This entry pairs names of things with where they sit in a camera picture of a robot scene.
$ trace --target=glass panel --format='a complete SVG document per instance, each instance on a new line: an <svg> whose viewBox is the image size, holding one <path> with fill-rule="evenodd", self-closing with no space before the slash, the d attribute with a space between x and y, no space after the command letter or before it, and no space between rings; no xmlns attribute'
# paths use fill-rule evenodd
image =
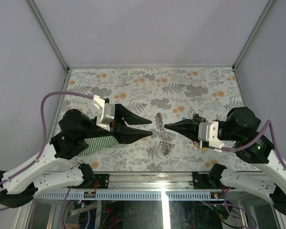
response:
<svg viewBox="0 0 286 229"><path fill-rule="evenodd" d="M248 210L257 220L259 229L280 229L272 206L263 199L245 192L231 191L228 201ZM90 209L88 229L230 229L231 226L240 228L231 217L225 218L227 212L224 206L214 206L222 203L220 201L169 201L168 198L162 197L162 201L83 200L83 203ZM50 228L61 228L62 201L42 199L36 201L31 228L47 228L52 205L56 205L56 208ZM233 208L232 214L239 222L247 222L250 227L254 226L251 218L238 209ZM78 204L78 201L67 201L63 220L66 229L83 229L88 223L87 210L82 204Z"/></svg>
<svg viewBox="0 0 286 229"><path fill-rule="evenodd" d="M49 203L35 201L33 212L29 221L29 229L45 229L47 228L50 210L52 205Z"/></svg>

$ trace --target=gray wall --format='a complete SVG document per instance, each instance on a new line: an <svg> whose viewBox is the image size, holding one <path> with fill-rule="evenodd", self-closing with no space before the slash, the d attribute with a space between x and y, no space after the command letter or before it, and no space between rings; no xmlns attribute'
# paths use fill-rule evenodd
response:
<svg viewBox="0 0 286 229"><path fill-rule="evenodd" d="M272 120L286 160L286 0L274 5L238 73L248 106L263 123Z"/></svg>
<svg viewBox="0 0 286 229"><path fill-rule="evenodd" d="M46 93L59 90L63 73L26 2L0 0L0 170L39 151L40 102ZM46 104L47 123L54 102ZM16 213L0 212L0 229L9 229Z"/></svg>
<svg viewBox="0 0 286 229"><path fill-rule="evenodd" d="M35 1L70 66L232 66L267 3Z"/></svg>

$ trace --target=floral tablecloth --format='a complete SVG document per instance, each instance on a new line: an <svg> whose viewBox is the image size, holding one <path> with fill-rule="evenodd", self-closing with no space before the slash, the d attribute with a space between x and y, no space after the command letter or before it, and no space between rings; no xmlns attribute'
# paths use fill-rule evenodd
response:
<svg viewBox="0 0 286 229"><path fill-rule="evenodd" d="M208 171L214 163L238 171L257 170L233 153L195 149L186 137L170 130L163 136L159 131L159 123L174 123L192 117L193 113L209 120L225 120L231 108L242 106L231 68L73 69L68 90L123 104L152 120L150 125L135 128L152 131L153 136L76 157L56 167L56 171L70 169L77 163L89 163L95 171ZM60 119L71 108L89 117L97 113L88 99L65 96Z"/></svg>

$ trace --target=black bracket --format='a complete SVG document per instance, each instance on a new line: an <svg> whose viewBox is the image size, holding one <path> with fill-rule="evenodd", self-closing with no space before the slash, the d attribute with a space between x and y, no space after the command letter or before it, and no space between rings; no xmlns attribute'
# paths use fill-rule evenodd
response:
<svg viewBox="0 0 286 229"><path fill-rule="evenodd" d="M190 185L193 185L194 189L214 189L210 184L208 174L200 174L199 172L192 172L193 181Z"/></svg>
<svg viewBox="0 0 286 229"><path fill-rule="evenodd" d="M109 174L95 174L95 180L98 181L97 189L108 189Z"/></svg>

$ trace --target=green ribbed pad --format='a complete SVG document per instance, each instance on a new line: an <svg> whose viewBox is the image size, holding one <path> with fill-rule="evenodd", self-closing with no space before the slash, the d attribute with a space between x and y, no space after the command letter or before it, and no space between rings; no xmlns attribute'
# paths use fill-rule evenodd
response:
<svg viewBox="0 0 286 229"><path fill-rule="evenodd" d="M85 141L89 147L82 151L78 156L90 155L103 148L111 148L119 144L119 142L112 136L87 138Z"/></svg>

